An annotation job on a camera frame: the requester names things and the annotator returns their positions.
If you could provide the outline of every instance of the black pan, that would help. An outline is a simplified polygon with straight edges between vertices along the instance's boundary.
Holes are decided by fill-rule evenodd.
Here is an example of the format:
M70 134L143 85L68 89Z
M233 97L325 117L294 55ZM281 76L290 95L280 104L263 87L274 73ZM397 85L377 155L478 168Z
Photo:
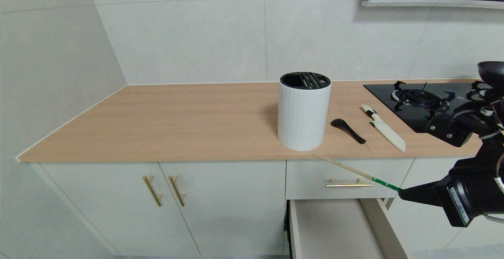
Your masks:
M478 73L483 82L490 87L504 92L504 62L484 61L478 63Z

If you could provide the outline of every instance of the gray floor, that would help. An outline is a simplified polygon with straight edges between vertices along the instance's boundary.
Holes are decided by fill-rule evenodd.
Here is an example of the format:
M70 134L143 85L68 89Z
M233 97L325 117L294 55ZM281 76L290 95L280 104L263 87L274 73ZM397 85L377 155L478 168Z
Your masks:
M117 256L120 259L126 259L124 256ZM127 259L290 259L289 256L258 256L258 257L213 257L213 256L165 256L165 257L151 257L151 256L130 256Z
M415 259L502 259L504 244L412 252Z
M456 248L442 250L425 250L412 252L415 259L502 259L504 258L504 244L483 245L472 248ZM289 256L261 256L261 257L145 257L145 256L117 256L117 259L289 259Z

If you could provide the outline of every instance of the chopstick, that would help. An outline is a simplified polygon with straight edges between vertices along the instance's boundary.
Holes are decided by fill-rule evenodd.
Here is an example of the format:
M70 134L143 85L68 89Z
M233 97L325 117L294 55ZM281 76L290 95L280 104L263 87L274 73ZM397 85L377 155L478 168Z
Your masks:
M363 172L362 172L362 171L360 171L360 170L356 170L356 169L351 168L351 167L349 167L349 166L346 166L346 165L344 165L344 164L342 164L342 163L340 163L340 162L333 161L333 160L329 159L328 157L324 157L324 156L322 156L322 155L317 155L317 154L313 154L313 155L314 155L315 157L318 157L319 159L323 159L323 160L325 160L325 161L330 162L331 164L335 164L335 165L337 165L337 166L339 166L339 167L342 167L342 168L344 168L344 169L346 169L346 170L349 170L349 171L351 171L351 172L353 172L353 173L355 173L355 174L358 174L358 175L360 175L360 176L362 176L362 177L364 177L364 178L367 178L368 180L371 180L371 181L374 181L374 182L376 182L376 183L378 183L378 184L381 184L381 185L383 185L384 187L388 187L388 188L393 189L393 190L395 190L395 191L401 191L401 190L402 190L402 189L400 189L399 187L396 187L395 185L392 185L392 184L390 184L390 183L387 183L387 182L385 182L385 181L383 181L383 180L381 180L381 179L378 179L378 178L376 178L376 177L372 177L372 176L370 176L370 175L369 175L369 174L367 174L367 173L363 173Z

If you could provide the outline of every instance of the kitchen counter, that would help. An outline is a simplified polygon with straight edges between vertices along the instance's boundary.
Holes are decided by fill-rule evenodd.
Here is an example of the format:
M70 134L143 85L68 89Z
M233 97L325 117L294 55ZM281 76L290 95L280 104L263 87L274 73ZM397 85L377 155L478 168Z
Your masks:
M474 80L429 80L433 83ZM415 133L362 85L395 80L334 81L324 142L308 152L277 139L278 83L129 85L90 108L20 155L21 162L164 162L473 155L480 140L462 148ZM367 104L405 141L400 152L360 109ZM367 140L358 144L329 125L342 118Z

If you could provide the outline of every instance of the gas stove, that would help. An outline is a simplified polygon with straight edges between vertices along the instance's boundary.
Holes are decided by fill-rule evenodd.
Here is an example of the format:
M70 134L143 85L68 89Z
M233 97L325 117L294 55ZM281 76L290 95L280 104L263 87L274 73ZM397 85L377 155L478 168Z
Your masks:
M418 133L428 130L430 121L440 114L460 110L480 110L502 94L480 81L473 83L403 83L364 85Z

